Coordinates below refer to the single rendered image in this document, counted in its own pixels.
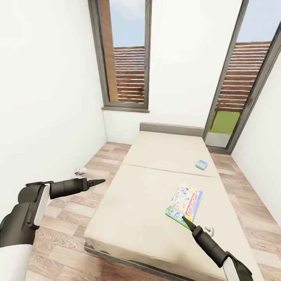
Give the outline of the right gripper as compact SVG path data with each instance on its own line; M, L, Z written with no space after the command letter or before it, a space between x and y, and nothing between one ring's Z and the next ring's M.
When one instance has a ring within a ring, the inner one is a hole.
M192 236L196 243L204 250L204 252L210 257L213 248L218 245L206 232L203 231L201 226L196 226L186 217L182 217L187 226L191 229Z

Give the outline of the board game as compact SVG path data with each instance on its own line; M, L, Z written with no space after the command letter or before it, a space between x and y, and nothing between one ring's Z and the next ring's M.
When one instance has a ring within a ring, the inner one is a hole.
M199 160L199 162L197 162L196 167L199 167L201 169L204 170L204 168L208 165L208 163L204 162L203 160Z
M191 231L182 217L193 223L203 195L203 191L180 183L165 214Z

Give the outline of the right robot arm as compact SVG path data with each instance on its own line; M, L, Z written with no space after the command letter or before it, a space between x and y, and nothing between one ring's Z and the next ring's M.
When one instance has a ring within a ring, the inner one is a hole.
M205 229L196 226L186 217L182 217L191 229L192 236L204 252L221 268L223 267L227 281L253 281L252 272L230 252L224 251L213 239L214 228L205 224Z

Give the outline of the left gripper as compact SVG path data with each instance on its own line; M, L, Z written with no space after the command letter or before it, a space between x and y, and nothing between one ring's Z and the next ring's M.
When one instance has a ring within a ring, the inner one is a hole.
M63 181L64 184L63 196L69 196L73 194L78 194L80 192L88 191L90 187L101 184L103 182L105 182L105 179L87 181L87 178L80 178L80 179L75 178L71 180L65 180Z

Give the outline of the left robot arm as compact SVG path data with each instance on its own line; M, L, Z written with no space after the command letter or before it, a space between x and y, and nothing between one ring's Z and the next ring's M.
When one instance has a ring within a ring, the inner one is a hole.
M75 168L71 180L26 184L18 194L18 204L0 224L0 281L25 281L29 259L47 202L63 196L88 191L105 179L82 178L85 167Z

